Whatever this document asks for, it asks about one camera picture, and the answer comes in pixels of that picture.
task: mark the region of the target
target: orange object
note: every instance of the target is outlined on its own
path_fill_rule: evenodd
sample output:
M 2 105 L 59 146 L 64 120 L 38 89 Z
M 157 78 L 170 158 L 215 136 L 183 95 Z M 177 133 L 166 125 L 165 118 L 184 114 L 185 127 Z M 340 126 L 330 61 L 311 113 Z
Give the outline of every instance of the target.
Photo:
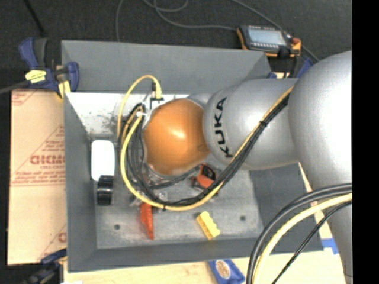
M 194 180 L 203 189 L 208 188 L 216 179 L 216 172 L 206 163 L 200 165 L 199 174 L 194 177 Z
M 147 203 L 142 203 L 140 206 L 140 213 L 140 219 L 142 224 L 146 226 L 147 235 L 151 240 L 154 240 L 152 206 Z
M 146 161 L 161 175 L 180 175 L 210 153 L 203 136 L 204 110 L 189 99 L 157 107 L 143 132 Z

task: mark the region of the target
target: cardboard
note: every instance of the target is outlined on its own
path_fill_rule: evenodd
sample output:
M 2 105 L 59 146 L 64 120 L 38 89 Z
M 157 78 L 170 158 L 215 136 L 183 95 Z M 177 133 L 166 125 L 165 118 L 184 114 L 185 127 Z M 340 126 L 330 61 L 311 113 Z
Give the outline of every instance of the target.
M 66 247 L 62 106 L 51 91 L 12 92 L 9 265 L 37 263 Z

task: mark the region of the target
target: black object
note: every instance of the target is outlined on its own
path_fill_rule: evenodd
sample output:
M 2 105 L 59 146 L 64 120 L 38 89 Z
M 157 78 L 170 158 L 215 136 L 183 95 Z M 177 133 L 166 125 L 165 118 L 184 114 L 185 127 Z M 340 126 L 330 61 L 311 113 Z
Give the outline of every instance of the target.
M 300 40 L 278 28 L 243 24 L 237 29 L 237 34 L 245 50 L 264 51 L 268 57 L 280 59 L 300 54 L 298 46 L 294 47 Z
M 111 205 L 113 193 L 113 176 L 102 175 L 97 184 L 97 204 Z

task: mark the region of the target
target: kuka logo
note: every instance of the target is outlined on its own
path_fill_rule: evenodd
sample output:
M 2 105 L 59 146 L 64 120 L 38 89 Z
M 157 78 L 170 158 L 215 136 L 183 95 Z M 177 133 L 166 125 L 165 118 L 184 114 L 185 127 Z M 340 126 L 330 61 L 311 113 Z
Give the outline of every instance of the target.
M 214 124 L 214 128 L 215 128 L 214 133 L 217 135 L 217 139 L 218 139 L 217 143 L 220 145 L 220 150 L 225 154 L 226 158 L 231 158 L 233 156 L 229 153 L 228 146 L 225 145 L 225 147 L 222 147 L 222 145 L 224 145 L 226 143 L 225 138 L 224 138 L 224 132 L 222 130 L 223 123 L 221 121 L 222 116 L 223 116 L 223 104 L 224 104 L 226 98 L 227 97 L 219 100 L 219 102 L 217 103 L 216 109 L 218 109 L 221 112 L 217 115 L 217 111 L 216 111 L 216 113 L 214 114 L 214 119 L 216 121 L 216 123 Z
M 64 155 L 34 155 L 30 157 L 30 163 L 33 165 L 44 165 L 44 164 L 64 164 L 65 156 Z

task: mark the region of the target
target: blue tape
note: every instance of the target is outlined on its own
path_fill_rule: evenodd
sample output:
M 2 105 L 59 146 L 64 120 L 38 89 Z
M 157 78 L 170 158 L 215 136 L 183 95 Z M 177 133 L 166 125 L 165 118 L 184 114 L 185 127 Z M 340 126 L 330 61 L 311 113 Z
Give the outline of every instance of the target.
M 321 239 L 321 243 L 324 248 L 331 248 L 333 254 L 338 254 L 338 248 L 333 238 Z

